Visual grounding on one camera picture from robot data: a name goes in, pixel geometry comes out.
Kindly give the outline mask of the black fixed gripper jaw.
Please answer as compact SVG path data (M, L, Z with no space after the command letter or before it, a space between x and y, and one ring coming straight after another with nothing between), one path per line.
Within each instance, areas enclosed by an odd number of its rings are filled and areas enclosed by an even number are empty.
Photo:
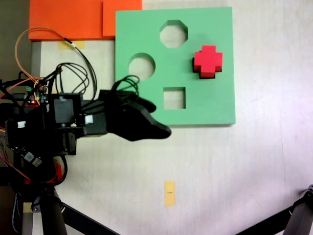
M166 139L171 129L154 119L149 111L126 112L126 139L139 141L145 139Z

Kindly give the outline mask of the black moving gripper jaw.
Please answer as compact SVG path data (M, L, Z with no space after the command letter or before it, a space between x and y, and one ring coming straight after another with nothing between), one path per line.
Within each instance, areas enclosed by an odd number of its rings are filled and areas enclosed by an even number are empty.
M152 102L150 102L150 101L148 101L148 100L146 100L146 99L144 99L144 98L138 98L137 100L136 100L136 102L138 103L138 104L140 104L140 105L142 105L145 109L147 109L147 111L149 112L149 113L153 113L156 109L157 109L157 107L156 107L156 105L154 104L154 103L152 103Z

